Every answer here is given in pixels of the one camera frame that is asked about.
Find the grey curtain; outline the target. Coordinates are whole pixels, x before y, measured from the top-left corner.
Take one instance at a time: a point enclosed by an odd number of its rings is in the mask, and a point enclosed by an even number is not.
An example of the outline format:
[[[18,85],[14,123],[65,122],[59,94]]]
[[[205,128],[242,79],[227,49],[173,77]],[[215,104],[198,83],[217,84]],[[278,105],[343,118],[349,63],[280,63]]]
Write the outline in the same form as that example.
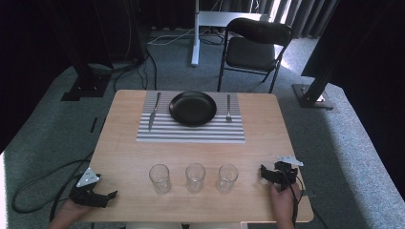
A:
[[[260,13],[292,28],[294,38],[318,38],[340,0],[215,0],[213,10]]]

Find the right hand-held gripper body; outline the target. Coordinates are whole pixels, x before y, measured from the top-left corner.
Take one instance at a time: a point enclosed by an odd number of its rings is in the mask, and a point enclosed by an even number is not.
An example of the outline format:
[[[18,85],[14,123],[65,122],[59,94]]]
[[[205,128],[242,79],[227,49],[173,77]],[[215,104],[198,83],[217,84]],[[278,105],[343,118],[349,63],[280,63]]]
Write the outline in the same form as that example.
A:
[[[304,163],[298,160],[295,156],[277,156],[277,161],[274,163],[274,170],[270,172],[270,181],[280,186],[281,190],[285,190],[290,184],[296,182],[298,176],[298,168]]]

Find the black folding chair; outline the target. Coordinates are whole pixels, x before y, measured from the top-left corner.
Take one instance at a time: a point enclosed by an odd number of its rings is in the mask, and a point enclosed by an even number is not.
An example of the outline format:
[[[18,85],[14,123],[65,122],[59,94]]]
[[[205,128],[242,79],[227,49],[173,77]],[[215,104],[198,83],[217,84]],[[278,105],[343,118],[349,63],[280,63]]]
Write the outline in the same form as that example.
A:
[[[262,82],[273,73],[268,90],[271,94],[291,40],[289,25],[243,17],[231,20],[225,27],[217,91],[221,90],[224,71],[260,74],[264,76]]]

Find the clear drinking glass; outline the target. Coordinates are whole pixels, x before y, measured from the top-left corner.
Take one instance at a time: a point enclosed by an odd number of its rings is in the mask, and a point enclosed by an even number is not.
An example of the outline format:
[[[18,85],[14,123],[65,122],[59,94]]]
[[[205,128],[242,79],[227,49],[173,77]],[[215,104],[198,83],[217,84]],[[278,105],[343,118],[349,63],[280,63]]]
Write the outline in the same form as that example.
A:
[[[186,187],[191,193],[199,193],[203,189],[205,168],[200,163],[190,164],[186,170]]]
[[[149,171],[149,178],[159,195],[164,195],[171,190],[169,169],[164,164],[156,164]]]
[[[218,173],[217,190],[222,194],[228,194],[239,177],[238,169],[232,164],[224,164]]]

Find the black round plate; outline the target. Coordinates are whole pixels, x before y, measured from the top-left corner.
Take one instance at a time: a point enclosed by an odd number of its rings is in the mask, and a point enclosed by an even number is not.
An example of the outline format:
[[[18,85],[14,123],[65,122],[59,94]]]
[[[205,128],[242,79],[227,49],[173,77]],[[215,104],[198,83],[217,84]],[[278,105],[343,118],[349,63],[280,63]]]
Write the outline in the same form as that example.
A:
[[[169,113],[184,126],[202,126],[217,112],[214,99],[203,92],[187,91],[177,94],[169,104]]]

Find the grey striped placemat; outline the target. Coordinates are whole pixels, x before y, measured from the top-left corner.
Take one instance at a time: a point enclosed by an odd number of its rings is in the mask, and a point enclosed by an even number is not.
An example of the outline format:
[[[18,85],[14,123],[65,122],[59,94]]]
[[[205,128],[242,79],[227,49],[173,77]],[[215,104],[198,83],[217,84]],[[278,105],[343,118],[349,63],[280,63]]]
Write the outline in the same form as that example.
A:
[[[158,91],[146,93],[143,111],[139,122],[137,141],[143,142],[189,142],[189,143],[245,143],[243,121],[239,108],[238,96],[230,94],[232,122],[226,122],[227,95],[206,92],[217,105],[217,112],[212,120],[202,126],[184,126],[173,119],[169,113],[171,100],[181,92],[162,91],[159,109],[152,131],[148,131],[149,115],[152,113]]]

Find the silver fork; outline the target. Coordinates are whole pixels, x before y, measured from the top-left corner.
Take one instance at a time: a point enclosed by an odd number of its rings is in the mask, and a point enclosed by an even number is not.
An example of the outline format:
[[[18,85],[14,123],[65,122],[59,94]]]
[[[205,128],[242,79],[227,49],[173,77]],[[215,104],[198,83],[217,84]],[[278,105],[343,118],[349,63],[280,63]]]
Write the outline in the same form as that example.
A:
[[[227,95],[227,114],[225,117],[226,122],[232,122],[230,108],[231,108],[231,100],[230,100],[230,94],[228,94]]]

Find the black metal stand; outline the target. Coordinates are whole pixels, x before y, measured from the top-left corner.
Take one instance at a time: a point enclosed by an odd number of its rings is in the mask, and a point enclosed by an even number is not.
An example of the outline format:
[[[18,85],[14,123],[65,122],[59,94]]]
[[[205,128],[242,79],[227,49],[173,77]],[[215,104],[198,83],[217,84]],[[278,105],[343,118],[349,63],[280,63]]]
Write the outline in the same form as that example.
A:
[[[325,89],[330,83],[343,86],[352,76],[356,53],[369,26],[360,19],[340,26],[330,21],[303,70],[303,76],[313,77],[312,83],[292,85],[302,108],[334,108]]]
[[[77,78],[72,88],[62,95],[62,101],[79,101],[82,97],[104,96],[108,81],[94,73],[75,40],[74,31],[59,0],[45,0],[55,36],[75,68]]]

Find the person's left hand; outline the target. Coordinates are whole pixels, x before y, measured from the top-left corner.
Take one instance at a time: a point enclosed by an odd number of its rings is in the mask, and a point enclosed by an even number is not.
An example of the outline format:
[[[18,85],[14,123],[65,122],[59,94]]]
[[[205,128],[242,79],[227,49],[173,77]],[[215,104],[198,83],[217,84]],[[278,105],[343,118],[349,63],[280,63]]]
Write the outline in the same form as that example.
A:
[[[59,208],[58,214],[65,220],[75,222],[92,210],[91,206],[74,203],[68,198]]]

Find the person's right hand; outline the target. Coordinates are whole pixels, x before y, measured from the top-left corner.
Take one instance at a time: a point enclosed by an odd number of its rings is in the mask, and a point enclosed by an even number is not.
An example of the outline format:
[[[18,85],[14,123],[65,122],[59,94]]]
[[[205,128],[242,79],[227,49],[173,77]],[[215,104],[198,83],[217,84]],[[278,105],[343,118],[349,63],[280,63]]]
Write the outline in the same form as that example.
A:
[[[292,221],[294,201],[301,196],[301,190],[297,183],[291,185],[292,189],[278,191],[276,186],[269,183],[270,206],[274,218],[290,219]]]

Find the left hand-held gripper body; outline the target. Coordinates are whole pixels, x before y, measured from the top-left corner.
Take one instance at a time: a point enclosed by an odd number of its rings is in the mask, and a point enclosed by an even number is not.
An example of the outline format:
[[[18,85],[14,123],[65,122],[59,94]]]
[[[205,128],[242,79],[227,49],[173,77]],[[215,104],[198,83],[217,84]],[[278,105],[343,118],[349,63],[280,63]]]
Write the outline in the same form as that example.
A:
[[[99,181],[100,177],[91,168],[87,168],[72,188],[70,199],[80,205],[102,208],[102,201],[108,196],[93,191]]]

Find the silver table knife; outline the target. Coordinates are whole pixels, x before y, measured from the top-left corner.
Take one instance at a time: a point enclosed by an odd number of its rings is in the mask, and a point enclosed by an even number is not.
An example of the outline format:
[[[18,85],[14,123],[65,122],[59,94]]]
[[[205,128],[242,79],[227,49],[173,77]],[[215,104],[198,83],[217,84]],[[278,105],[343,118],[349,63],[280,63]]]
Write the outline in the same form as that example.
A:
[[[148,121],[148,131],[149,132],[152,131],[152,128],[153,128],[153,123],[154,123],[156,114],[157,114],[158,109],[159,109],[160,98],[161,98],[161,92],[158,92],[155,107],[154,107],[152,113],[149,115],[149,121]]]

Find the white desk with leg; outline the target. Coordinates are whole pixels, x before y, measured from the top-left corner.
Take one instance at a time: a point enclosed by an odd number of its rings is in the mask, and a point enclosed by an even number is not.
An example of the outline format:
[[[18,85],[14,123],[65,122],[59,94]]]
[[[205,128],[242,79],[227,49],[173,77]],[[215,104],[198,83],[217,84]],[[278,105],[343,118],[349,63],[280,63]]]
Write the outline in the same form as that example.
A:
[[[194,40],[191,56],[191,65],[196,67],[199,64],[200,55],[200,26],[204,27],[225,27],[231,20],[243,17],[253,20],[268,21],[271,15],[271,8],[274,0],[266,0],[263,13],[253,12],[229,12],[229,11],[206,11],[200,10],[200,0],[195,0],[194,13]]]

